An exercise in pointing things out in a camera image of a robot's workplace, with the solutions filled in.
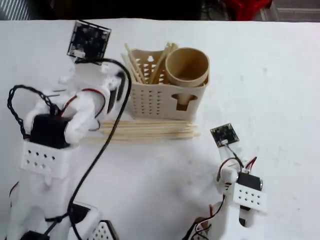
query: red object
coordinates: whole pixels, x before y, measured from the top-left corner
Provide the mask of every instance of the red object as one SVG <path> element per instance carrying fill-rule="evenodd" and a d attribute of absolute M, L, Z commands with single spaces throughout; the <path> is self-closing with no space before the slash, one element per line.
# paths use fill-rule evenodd
<path fill-rule="evenodd" d="M 272 0 L 223 0 L 235 11 L 236 21 L 251 21 L 255 14 L 264 7 L 270 8 Z"/>

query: beige plastic basket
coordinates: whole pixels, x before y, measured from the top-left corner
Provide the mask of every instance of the beige plastic basket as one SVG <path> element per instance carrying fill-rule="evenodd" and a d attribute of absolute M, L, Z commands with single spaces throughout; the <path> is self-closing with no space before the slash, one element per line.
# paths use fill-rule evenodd
<path fill-rule="evenodd" d="M 132 50 L 132 55 L 144 75 L 144 79 L 148 81 L 156 63 L 163 51 L 142 51 L 138 49 Z M 131 78 L 136 79 L 138 72 L 133 73 L 134 69 L 129 66 L 129 57 L 122 55 L 125 64 L 130 71 Z M 175 119 L 191 121 L 198 109 L 202 96 L 209 83 L 209 78 L 198 87 L 181 87 L 170 85 L 165 73 L 165 65 L 162 64 L 158 76 L 159 84 L 143 84 L 140 80 L 132 82 L 132 89 L 129 99 L 129 106 L 133 116 L 136 118 L 152 118 L 152 119 Z M 193 95 L 188 105 L 178 104 L 178 94 Z"/>

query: wire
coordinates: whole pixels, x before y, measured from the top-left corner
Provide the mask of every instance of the wire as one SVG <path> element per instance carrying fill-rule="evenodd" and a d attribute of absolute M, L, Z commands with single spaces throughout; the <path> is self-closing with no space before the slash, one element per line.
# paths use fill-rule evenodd
<path fill-rule="evenodd" d="M 221 210 L 221 208 L 222 208 L 222 206 L 223 206 L 223 204 L 224 204 L 224 202 L 225 202 L 225 199 L 226 199 L 226 196 L 225 196 L 225 195 L 222 195 L 222 202 L 221 202 L 218 210 L 215 212 L 215 214 L 213 214 L 213 215 L 210 216 L 210 217 L 205 218 L 204 220 L 198 222 L 197 225 L 195 225 L 195 232 L 196 232 L 196 233 L 201 232 L 201 231 L 198 231 L 198 230 L 197 230 L 197 229 L 198 229 L 198 226 L 199 226 L 200 224 L 203 224 L 204 222 L 207 222 L 207 221 L 213 219 L 213 218 L 220 212 L 220 210 Z"/>
<path fill-rule="evenodd" d="M 85 88 L 85 89 L 82 89 L 82 91 L 84 91 L 84 92 L 94 92 L 94 93 L 100 94 L 103 97 L 103 105 L 102 105 L 101 109 L 98 111 L 98 113 L 94 116 L 94 118 L 98 117 L 100 115 L 100 113 L 102 112 L 102 110 L 106 106 L 106 97 L 105 97 L 105 95 L 103 95 L 100 91 L 98 91 L 98 90 L 96 90 L 94 88 Z"/>
<path fill-rule="evenodd" d="M 202 230 L 200 230 L 200 231 L 196 231 L 196 232 L 192 235 L 192 237 L 191 237 L 190 239 L 193 240 L 196 235 L 199 235 L 200 237 L 203 237 L 204 239 L 209 240 L 206 236 L 203 236 L 202 234 L 200 234 L 201 232 L 206 231 L 206 230 L 208 230 L 209 228 L 211 228 L 211 224 L 210 224 L 208 227 L 206 227 L 206 228 L 204 228 L 204 229 L 202 229 Z"/>
<path fill-rule="evenodd" d="M 94 168 L 94 166 L 96 165 L 97 161 L 99 160 L 99 158 L 101 157 L 101 155 L 104 153 L 104 151 L 106 150 L 107 146 L 109 145 L 115 131 L 116 131 L 116 128 L 119 124 L 119 121 L 120 121 L 120 118 L 125 110 L 125 107 L 127 105 L 127 102 L 128 102 L 128 99 L 129 99 L 129 96 L 130 96 L 130 91 L 131 91 L 131 85 L 132 85 L 132 80 L 131 80 L 131 77 L 130 77 L 130 73 L 128 72 L 128 70 L 126 69 L 126 67 L 119 61 L 117 60 L 114 60 L 114 59 L 111 59 L 111 58 L 101 58 L 101 59 L 79 59 L 79 60 L 76 60 L 74 63 L 75 64 L 86 64 L 86 63 L 97 63 L 97 62 L 108 62 L 108 63 L 113 63 L 113 64 L 116 64 L 118 65 L 124 72 L 125 74 L 127 75 L 127 78 L 128 78 L 128 88 L 127 88 L 127 91 L 126 91 L 126 94 L 125 94 L 125 97 L 124 97 L 124 100 L 123 100 L 123 103 L 121 105 L 121 108 L 120 108 L 120 111 L 119 111 L 119 114 L 118 116 L 116 117 L 116 120 L 114 121 L 114 124 L 113 124 L 113 127 L 111 129 L 111 132 L 108 136 L 108 138 L 106 139 L 104 145 L 102 146 L 102 148 L 100 149 L 100 151 L 98 152 L 98 154 L 96 155 L 96 157 L 94 158 L 93 162 L 91 163 L 91 165 L 89 166 L 89 168 L 86 170 L 86 172 L 84 173 L 84 175 L 82 176 L 82 178 L 80 179 L 80 182 L 78 183 L 78 185 L 76 186 L 71 198 L 70 198 L 70 201 L 69 201 L 69 204 L 68 204 L 68 207 L 67 207 L 67 213 L 69 215 L 69 218 L 70 218 L 70 222 L 71 222 L 71 226 L 73 228 L 73 231 L 76 235 L 76 237 L 78 238 L 78 240 L 82 240 L 80 235 L 79 235 L 79 232 L 77 230 L 77 227 L 76 227 L 76 222 L 75 222 L 75 218 L 74 218 L 74 215 L 72 213 L 72 204 L 79 192 L 79 189 L 80 187 L 82 186 L 82 184 L 84 183 L 84 181 L 86 180 L 87 176 L 89 175 L 89 173 L 91 172 L 91 170 Z"/>
<path fill-rule="evenodd" d="M 100 121 L 97 119 L 96 122 L 98 123 L 98 127 L 95 128 L 95 129 L 89 129 L 90 132 L 96 132 L 96 131 L 98 131 L 98 130 L 101 128 L 101 123 L 100 123 Z"/>
<path fill-rule="evenodd" d="M 245 165 L 245 169 L 248 169 L 248 167 L 250 167 L 250 172 L 251 172 L 251 170 L 252 170 L 252 167 L 253 167 L 253 165 L 255 164 L 255 162 L 256 162 L 256 160 L 257 160 L 257 157 L 255 156 L 251 161 L 249 161 L 246 165 Z"/>
<path fill-rule="evenodd" d="M 65 110 L 67 109 L 67 107 L 69 106 L 69 104 L 75 100 L 77 98 L 77 95 L 74 95 L 72 98 L 70 98 L 66 104 L 64 105 L 63 109 L 61 110 L 61 113 L 60 113 L 60 117 L 62 117 L 62 115 L 65 113 Z"/>
<path fill-rule="evenodd" d="M 242 168 L 244 168 L 244 165 L 243 165 L 242 161 L 241 161 L 240 158 L 237 156 L 237 154 L 229 147 L 229 145 L 228 145 L 228 144 L 224 144 L 224 146 L 227 147 L 227 148 L 230 150 L 230 152 L 232 152 L 232 154 L 234 155 L 234 157 L 235 157 L 235 159 L 237 160 L 237 162 L 240 164 L 240 166 L 241 166 Z"/>
<path fill-rule="evenodd" d="M 237 158 L 235 158 L 235 157 L 229 157 L 228 159 L 224 160 L 224 161 L 221 163 L 220 167 L 219 167 L 218 174 L 217 174 L 217 176 L 216 176 L 216 181 L 217 181 L 217 182 L 220 181 L 220 178 L 221 178 L 221 170 L 222 170 L 223 166 L 224 166 L 227 162 L 229 162 L 230 160 L 236 160 L 237 163 L 239 163 L 240 172 L 242 171 L 242 163 L 241 163 L 241 161 L 239 162 L 239 160 L 238 160 Z"/>
<path fill-rule="evenodd" d="M 47 95 L 45 95 L 43 92 L 41 92 L 31 86 L 26 86 L 26 85 L 22 85 L 22 84 L 13 86 L 13 88 L 11 88 L 9 91 L 9 96 L 7 99 L 6 106 L 8 107 L 8 109 L 10 110 L 12 115 L 14 116 L 15 120 L 20 125 L 20 132 L 22 134 L 23 139 L 28 139 L 30 137 L 30 135 L 26 133 L 26 130 L 24 127 L 24 120 L 18 116 L 17 112 L 15 111 L 14 107 L 12 106 L 12 99 L 14 98 L 15 92 L 18 89 L 26 89 L 26 90 L 29 90 L 29 91 L 35 93 L 35 94 L 38 94 L 40 96 L 40 98 L 45 102 L 45 104 L 48 105 L 50 115 L 56 116 L 61 112 L 61 110 L 58 108 L 58 106 L 56 104 L 53 104 L 51 102 L 50 98 Z"/>
<path fill-rule="evenodd" d="M 44 232 L 44 234 L 38 238 L 38 240 L 46 240 L 48 234 L 54 229 L 54 227 L 58 224 L 58 221 L 54 221 L 50 227 L 48 227 L 48 229 Z"/>

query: black cable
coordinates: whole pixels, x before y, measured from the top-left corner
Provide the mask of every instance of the black cable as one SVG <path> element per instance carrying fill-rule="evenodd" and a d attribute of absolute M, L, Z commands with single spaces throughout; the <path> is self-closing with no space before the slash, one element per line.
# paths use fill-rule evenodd
<path fill-rule="evenodd" d="M 215 212 L 215 214 L 213 214 L 213 215 L 210 216 L 210 217 L 205 218 L 204 220 L 198 222 L 197 225 L 195 225 L 195 232 L 196 232 L 196 233 L 197 233 L 197 232 L 201 232 L 201 230 L 200 230 L 200 231 L 197 231 L 197 228 L 198 228 L 198 226 L 199 226 L 200 224 L 203 224 L 204 222 L 207 222 L 207 221 L 213 219 L 213 218 L 220 212 L 220 210 L 221 210 L 221 208 L 222 208 L 222 206 L 223 206 L 223 204 L 224 204 L 224 202 L 225 202 L 225 199 L 226 199 L 226 195 L 222 195 L 222 202 L 221 202 L 218 210 Z"/>
<path fill-rule="evenodd" d="M 44 234 L 38 239 L 38 240 L 46 240 L 48 234 L 52 231 L 52 229 L 54 229 L 54 227 L 58 224 L 58 221 L 54 221 L 50 227 L 48 227 L 48 229 L 44 232 Z"/>
<path fill-rule="evenodd" d="M 26 130 L 24 127 L 24 120 L 18 116 L 17 112 L 15 111 L 14 107 L 12 106 L 12 99 L 14 98 L 15 92 L 18 89 L 26 89 L 26 90 L 29 90 L 29 91 L 35 93 L 35 94 L 38 94 L 40 96 L 40 98 L 45 102 L 45 104 L 48 105 L 51 115 L 58 115 L 60 113 L 60 109 L 58 108 L 58 106 L 56 104 L 53 104 L 51 102 L 50 98 L 47 95 L 44 95 L 43 92 L 41 92 L 31 86 L 26 86 L 26 85 L 22 85 L 22 84 L 13 86 L 13 88 L 11 88 L 9 91 L 9 96 L 7 99 L 6 106 L 8 107 L 8 109 L 10 110 L 12 115 L 14 116 L 15 120 L 20 125 L 20 131 L 21 131 L 23 139 L 27 139 L 30 137 L 30 135 L 26 133 Z"/>
<path fill-rule="evenodd" d="M 225 146 L 230 150 L 230 152 L 232 152 L 232 154 L 234 155 L 235 160 L 237 160 L 237 162 L 240 164 L 240 166 L 242 168 L 244 168 L 244 164 L 242 163 L 242 161 L 240 160 L 240 158 L 237 156 L 237 154 L 229 147 L 228 144 L 225 144 Z"/>
<path fill-rule="evenodd" d="M 126 67 L 121 62 L 119 62 L 117 60 L 110 59 L 110 58 L 78 59 L 74 63 L 75 64 L 86 64 L 86 63 L 98 63 L 98 62 L 108 62 L 108 63 L 113 63 L 113 64 L 118 65 L 125 72 L 125 74 L 127 75 L 127 78 L 128 78 L 128 89 L 126 91 L 125 98 L 124 98 L 124 101 L 123 101 L 123 103 L 121 105 L 119 114 L 116 117 L 116 120 L 115 120 L 115 122 L 113 124 L 113 127 L 111 129 L 111 132 L 110 132 L 108 138 L 106 139 L 104 145 L 102 146 L 102 148 L 99 151 L 99 153 L 96 155 L 95 159 L 93 160 L 93 162 L 91 163 L 89 168 L 86 170 L 86 172 L 84 173 L 84 175 L 80 179 L 80 182 L 76 186 L 76 188 L 75 188 L 75 190 L 74 190 L 74 192 L 73 192 L 73 194 L 72 194 L 72 196 L 70 198 L 68 207 L 67 207 L 67 213 L 68 213 L 69 218 L 70 218 L 71 226 L 72 226 L 73 231 L 74 231 L 76 237 L 78 238 L 78 240 L 82 240 L 82 239 L 81 239 L 81 236 L 79 235 L 79 232 L 78 232 L 77 227 L 76 227 L 74 215 L 72 213 L 72 204 L 73 204 L 73 202 L 74 202 L 74 200 L 75 200 L 75 198 L 77 196 L 77 193 L 79 192 L 80 187 L 82 186 L 82 184 L 86 180 L 87 176 L 89 175 L 91 170 L 94 168 L 94 166 L 96 165 L 97 161 L 99 160 L 99 158 L 101 157 L 103 152 L 106 150 L 107 146 L 109 145 L 109 143 L 110 143 L 110 141 L 111 141 L 111 139 L 112 139 L 112 137 L 113 137 L 113 135 L 114 135 L 114 133 L 116 131 L 116 128 L 117 128 L 117 126 L 119 124 L 120 118 L 121 118 L 121 116 L 122 116 L 122 114 L 123 114 L 123 112 L 125 110 L 126 105 L 127 105 L 127 102 L 128 102 L 128 99 L 129 99 L 129 95 L 130 95 L 130 91 L 131 91 L 131 85 L 132 85 L 132 81 L 131 81 L 131 77 L 130 77 L 129 71 L 126 69 Z"/>
<path fill-rule="evenodd" d="M 98 127 L 94 129 L 89 129 L 90 132 L 96 132 L 101 128 L 101 122 L 97 119 L 96 122 L 98 123 Z"/>
<path fill-rule="evenodd" d="M 190 240 L 194 240 L 194 237 L 195 237 L 196 235 L 199 235 L 200 237 L 203 237 L 204 239 L 209 240 L 206 236 L 203 236 L 202 234 L 200 234 L 200 233 L 202 233 L 203 231 L 208 230 L 209 228 L 211 228 L 211 224 L 210 224 L 208 227 L 206 227 L 206 228 L 204 228 L 204 229 L 202 229 L 202 230 L 200 230 L 200 231 L 196 231 L 196 232 L 192 235 L 192 237 L 190 238 Z"/>

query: braided black cable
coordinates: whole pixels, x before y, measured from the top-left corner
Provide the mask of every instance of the braided black cable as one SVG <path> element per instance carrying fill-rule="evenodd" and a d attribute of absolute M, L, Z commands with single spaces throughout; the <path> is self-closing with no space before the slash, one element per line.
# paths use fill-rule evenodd
<path fill-rule="evenodd" d="M 16 90 L 18 90 L 18 89 L 26 89 L 26 90 L 29 90 L 29 91 L 35 93 L 35 94 L 38 94 L 39 97 L 45 102 L 45 104 L 48 105 L 51 115 L 59 114 L 60 109 L 58 108 L 58 106 L 56 104 L 53 104 L 51 102 L 50 98 L 47 95 L 45 95 L 43 92 L 41 92 L 31 86 L 26 86 L 26 85 L 20 84 L 20 85 L 15 85 L 13 88 L 11 88 L 9 91 L 9 96 L 7 99 L 6 106 L 8 107 L 8 109 L 10 110 L 12 115 L 14 116 L 15 120 L 20 125 L 20 131 L 23 136 L 23 139 L 27 139 L 30 137 L 30 135 L 26 133 L 26 130 L 24 127 L 24 120 L 18 116 L 17 112 L 15 111 L 14 107 L 12 106 L 12 99 L 14 98 Z"/>

